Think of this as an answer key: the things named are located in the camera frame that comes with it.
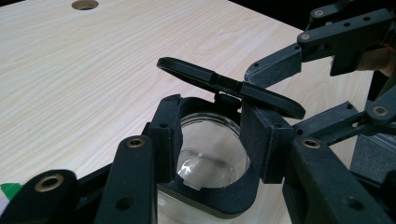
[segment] transparent container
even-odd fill
[[[238,180],[249,167],[239,140],[239,126],[214,113],[195,113],[181,120],[183,146],[177,173],[186,186],[223,188]]]

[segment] wood grain surface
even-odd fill
[[[160,100],[213,94],[156,67],[161,57],[243,80],[247,68],[296,41],[301,31],[234,3],[28,0],[0,8],[0,183],[24,183],[50,169],[78,177],[112,162],[118,143],[141,134]],[[275,86],[306,118],[350,101],[359,110],[370,73],[330,77],[331,59]],[[348,165],[354,140],[333,149]],[[160,223],[289,223],[281,186],[260,184],[253,206],[221,220],[160,194]]]

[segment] wooden table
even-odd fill
[[[28,0],[0,8],[0,183],[50,169],[78,177],[112,162],[120,140],[141,134],[160,100],[213,101],[156,67],[170,56],[243,80],[255,61],[301,31],[228,1]],[[330,77],[331,59],[271,87],[309,118],[349,100],[362,110],[370,73]],[[333,149],[350,163],[354,140]],[[253,206],[221,220],[160,194],[160,223],[289,223],[281,186],[260,184]]]

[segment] light wood tabletop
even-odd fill
[[[0,8],[0,183],[25,183],[51,169],[83,177],[112,162],[118,143],[141,134],[165,96],[213,101],[156,67],[175,57],[243,80],[255,61],[294,43],[301,31],[234,3],[27,0]],[[330,77],[331,59],[271,91],[306,110],[305,118],[350,101],[363,109],[370,72]],[[354,140],[333,150],[349,165]],[[214,218],[160,194],[160,223],[289,223],[280,185],[260,184],[256,202],[231,220]]]

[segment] green object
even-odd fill
[[[7,199],[11,201],[14,196],[20,191],[22,188],[21,184],[2,184],[0,185],[1,190],[6,195]]]

